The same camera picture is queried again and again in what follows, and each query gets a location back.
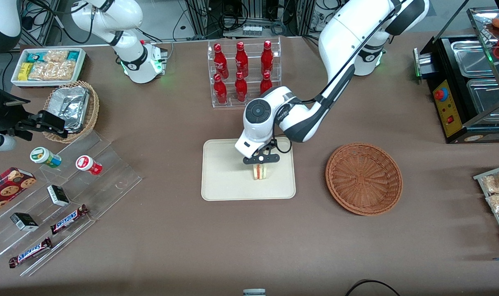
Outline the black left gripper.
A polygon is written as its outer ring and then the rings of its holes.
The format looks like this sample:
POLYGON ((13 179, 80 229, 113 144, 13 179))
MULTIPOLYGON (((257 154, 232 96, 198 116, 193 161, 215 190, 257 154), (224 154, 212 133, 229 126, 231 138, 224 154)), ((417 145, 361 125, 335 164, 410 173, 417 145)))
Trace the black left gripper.
POLYGON ((257 150, 255 156, 244 157, 243 162, 248 165, 262 164, 263 157, 265 157, 265 163, 277 163, 281 159, 279 154, 273 152, 277 147, 277 140, 270 140, 268 144, 257 150))

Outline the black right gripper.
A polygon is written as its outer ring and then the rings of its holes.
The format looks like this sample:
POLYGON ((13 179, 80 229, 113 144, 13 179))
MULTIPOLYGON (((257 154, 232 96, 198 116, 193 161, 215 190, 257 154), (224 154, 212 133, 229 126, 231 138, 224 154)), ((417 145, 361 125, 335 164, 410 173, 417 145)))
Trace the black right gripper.
POLYGON ((0 134, 31 141, 33 132, 48 132, 66 139, 65 120, 50 112, 41 110, 35 114, 35 120, 28 120, 32 114, 23 105, 30 102, 0 88, 0 134))

